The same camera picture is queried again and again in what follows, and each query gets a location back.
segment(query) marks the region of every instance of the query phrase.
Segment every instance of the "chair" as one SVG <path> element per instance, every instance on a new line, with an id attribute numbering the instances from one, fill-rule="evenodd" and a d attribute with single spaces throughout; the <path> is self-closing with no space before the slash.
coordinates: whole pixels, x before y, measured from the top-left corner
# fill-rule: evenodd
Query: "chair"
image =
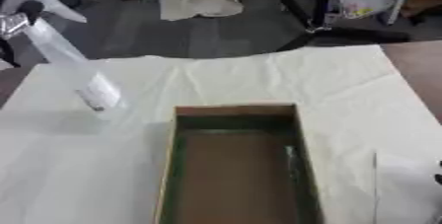
<path id="1" fill-rule="evenodd" d="M 327 23 L 329 2 L 330 0 L 316 0 L 313 15 L 309 16 L 294 0 L 281 0 L 282 5 L 300 21 L 305 29 L 301 35 L 281 46 L 277 51 L 305 46 L 317 37 L 337 37 L 373 43 L 409 41 L 409 36 L 404 33 L 332 27 Z"/>

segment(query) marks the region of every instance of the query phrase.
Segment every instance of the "gray carpet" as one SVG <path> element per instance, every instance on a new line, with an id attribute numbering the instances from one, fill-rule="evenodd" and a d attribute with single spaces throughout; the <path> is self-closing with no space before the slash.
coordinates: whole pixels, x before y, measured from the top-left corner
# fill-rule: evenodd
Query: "gray carpet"
<path id="1" fill-rule="evenodd" d="M 95 0 L 78 9 L 88 24 L 49 16 L 49 21 L 89 58 L 162 55 L 183 58 L 216 58 L 273 52 L 300 34 L 301 27 L 281 11 L 278 0 L 241 0 L 244 13 L 225 18 L 160 20 L 159 6 L 141 0 Z M 313 0 L 303 1 L 306 9 Z M 391 27 L 375 18 L 346 21 L 340 26 L 402 31 L 413 40 L 442 38 L 442 17 L 432 17 L 413 27 L 399 19 Z M 25 37 L 12 42 L 23 65 L 42 62 Z"/>

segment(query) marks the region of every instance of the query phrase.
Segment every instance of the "wooden box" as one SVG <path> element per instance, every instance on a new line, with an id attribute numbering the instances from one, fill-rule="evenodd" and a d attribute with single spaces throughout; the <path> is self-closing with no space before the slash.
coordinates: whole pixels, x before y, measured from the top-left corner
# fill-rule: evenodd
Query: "wooden box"
<path id="1" fill-rule="evenodd" d="M 156 224 L 321 224 L 295 106 L 177 108 Z"/>

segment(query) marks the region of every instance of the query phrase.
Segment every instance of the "white tablecloth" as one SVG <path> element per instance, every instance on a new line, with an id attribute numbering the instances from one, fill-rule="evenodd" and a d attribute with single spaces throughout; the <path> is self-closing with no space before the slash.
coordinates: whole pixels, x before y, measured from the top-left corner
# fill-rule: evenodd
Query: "white tablecloth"
<path id="1" fill-rule="evenodd" d="M 0 111 L 0 223 L 145 224 L 178 105 L 295 103 L 328 223 L 429 223 L 442 131 L 379 46 L 95 62 L 132 108 L 98 123 L 36 67 Z"/>

